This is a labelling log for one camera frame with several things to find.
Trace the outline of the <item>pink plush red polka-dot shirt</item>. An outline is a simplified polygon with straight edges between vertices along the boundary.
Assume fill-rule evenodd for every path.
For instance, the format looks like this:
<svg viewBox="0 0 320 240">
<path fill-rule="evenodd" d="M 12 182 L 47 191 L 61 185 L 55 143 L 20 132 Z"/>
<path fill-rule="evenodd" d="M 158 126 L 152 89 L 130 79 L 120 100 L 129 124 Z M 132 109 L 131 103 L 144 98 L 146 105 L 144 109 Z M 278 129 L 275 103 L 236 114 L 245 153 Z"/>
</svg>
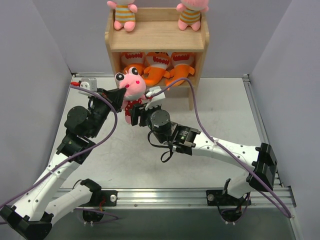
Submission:
<svg viewBox="0 0 320 240">
<path fill-rule="evenodd" d="M 145 80 L 134 66 L 130 67 L 125 73 L 116 73 L 114 79 L 117 81 L 119 89 L 126 90 L 121 108 L 124 110 L 125 121 L 131 124 L 130 110 L 134 104 L 142 104 L 143 100 L 147 99 Z"/>
</svg>

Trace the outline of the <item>orange shark plush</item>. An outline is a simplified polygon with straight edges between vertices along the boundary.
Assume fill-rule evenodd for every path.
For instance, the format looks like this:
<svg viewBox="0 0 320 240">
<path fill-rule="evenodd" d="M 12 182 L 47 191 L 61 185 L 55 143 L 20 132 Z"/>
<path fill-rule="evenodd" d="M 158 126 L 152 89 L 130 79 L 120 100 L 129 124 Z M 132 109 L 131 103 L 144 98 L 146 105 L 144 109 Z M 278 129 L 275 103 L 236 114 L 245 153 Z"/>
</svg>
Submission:
<svg viewBox="0 0 320 240">
<path fill-rule="evenodd" d="M 169 86 L 177 79 L 193 76 L 195 58 L 196 55 L 193 52 L 173 52 L 170 57 L 173 69 L 170 70 L 170 77 L 165 80 L 165 85 Z"/>
<path fill-rule="evenodd" d="M 123 72 L 127 73 L 131 67 L 135 67 L 139 75 L 144 73 L 146 54 L 144 52 L 122 52 L 120 62 Z"/>
<path fill-rule="evenodd" d="M 143 71 L 143 79 L 148 87 L 157 85 L 162 78 L 170 78 L 167 69 L 171 65 L 171 58 L 167 52 L 149 52 L 146 62 L 148 67 Z"/>
</svg>

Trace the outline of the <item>pink plush striped shirt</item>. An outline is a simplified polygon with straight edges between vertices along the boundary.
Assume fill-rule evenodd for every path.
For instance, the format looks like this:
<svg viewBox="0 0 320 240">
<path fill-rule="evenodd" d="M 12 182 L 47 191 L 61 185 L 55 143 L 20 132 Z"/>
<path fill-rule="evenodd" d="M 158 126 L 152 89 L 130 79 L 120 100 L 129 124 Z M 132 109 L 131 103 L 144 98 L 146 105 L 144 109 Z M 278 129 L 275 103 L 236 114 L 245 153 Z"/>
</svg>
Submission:
<svg viewBox="0 0 320 240">
<path fill-rule="evenodd" d="M 176 10 L 179 13 L 178 28 L 184 31 L 191 27 L 196 32 L 201 28 L 202 13 L 209 11 L 209 0 L 181 0 Z"/>
<path fill-rule="evenodd" d="M 136 26 L 136 16 L 138 7 L 134 4 L 135 0 L 108 0 L 107 5 L 114 10 L 115 30 L 124 28 L 126 32 L 132 32 Z"/>
</svg>

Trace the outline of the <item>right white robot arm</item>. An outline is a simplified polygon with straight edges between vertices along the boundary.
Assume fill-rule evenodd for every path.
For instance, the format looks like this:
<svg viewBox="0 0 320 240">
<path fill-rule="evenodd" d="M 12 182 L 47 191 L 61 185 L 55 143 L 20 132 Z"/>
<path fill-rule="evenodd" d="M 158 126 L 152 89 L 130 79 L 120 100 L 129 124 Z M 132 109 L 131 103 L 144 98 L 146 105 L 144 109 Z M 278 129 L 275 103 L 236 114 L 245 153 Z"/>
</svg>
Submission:
<svg viewBox="0 0 320 240">
<path fill-rule="evenodd" d="M 154 135 L 159 142 L 157 147 L 168 149 L 171 156 L 202 156 L 243 168 L 242 175 L 224 184 L 221 197 L 226 204 L 234 204 L 253 190 L 274 189 L 278 162 L 271 145 L 249 146 L 208 137 L 204 131 L 171 121 L 170 114 L 160 106 L 148 109 L 146 104 L 135 104 L 129 113 L 131 125 L 148 127 L 148 135 Z"/>
</svg>

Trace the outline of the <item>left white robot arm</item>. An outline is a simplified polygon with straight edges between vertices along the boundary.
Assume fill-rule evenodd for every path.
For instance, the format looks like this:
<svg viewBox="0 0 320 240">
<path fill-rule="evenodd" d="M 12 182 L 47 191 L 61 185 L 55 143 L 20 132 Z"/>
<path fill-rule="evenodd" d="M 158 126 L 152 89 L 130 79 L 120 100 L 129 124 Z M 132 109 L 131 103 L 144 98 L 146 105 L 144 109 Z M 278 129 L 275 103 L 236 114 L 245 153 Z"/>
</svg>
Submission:
<svg viewBox="0 0 320 240">
<path fill-rule="evenodd" d="M 109 113 L 121 111 L 126 89 L 95 91 L 82 89 L 88 106 L 72 107 L 66 117 L 65 136 L 48 166 L 32 187 L 15 197 L 13 205 L 0 207 L 0 216 L 26 240 L 43 240 L 53 225 L 81 205 L 95 206 L 103 199 L 101 186 L 91 179 L 82 180 L 70 192 L 53 199 L 62 184 L 84 163 L 98 145 L 92 141 Z"/>
</svg>

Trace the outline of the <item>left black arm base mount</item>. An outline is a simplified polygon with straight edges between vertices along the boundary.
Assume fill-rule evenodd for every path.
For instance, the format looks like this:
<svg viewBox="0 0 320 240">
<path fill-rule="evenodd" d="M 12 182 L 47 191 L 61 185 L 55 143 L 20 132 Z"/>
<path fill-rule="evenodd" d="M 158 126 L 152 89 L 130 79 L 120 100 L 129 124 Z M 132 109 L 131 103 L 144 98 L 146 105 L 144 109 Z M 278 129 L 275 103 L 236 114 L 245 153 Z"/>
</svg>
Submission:
<svg viewBox="0 0 320 240">
<path fill-rule="evenodd" d="M 89 202 L 82 204 L 81 207 L 115 207 L 117 205 L 117 190 L 103 190 L 98 183 L 89 178 L 82 180 L 80 185 L 89 188 L 91 193 Z"/>
</svg>

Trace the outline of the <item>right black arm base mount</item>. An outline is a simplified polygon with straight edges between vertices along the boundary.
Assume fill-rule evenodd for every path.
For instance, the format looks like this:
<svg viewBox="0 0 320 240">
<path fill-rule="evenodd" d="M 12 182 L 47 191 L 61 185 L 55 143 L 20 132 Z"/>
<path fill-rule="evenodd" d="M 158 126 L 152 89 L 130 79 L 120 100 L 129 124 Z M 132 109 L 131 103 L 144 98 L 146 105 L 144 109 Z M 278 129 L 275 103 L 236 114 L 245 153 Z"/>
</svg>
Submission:
<svg viewBox="0 0 320 240">
<path fill-rule="evenodd" d="M 245 200 L 244 197 L 235 198 L 227 193 L 227 186 L 231 179 L 227 179 L 223 188 L 217 189 L 207 189 L 206 190 L 206 201 L 208 206 L 245 206 L 248 204 L 249 206 L 252 204 L 251 200 Z"/>
</svg>

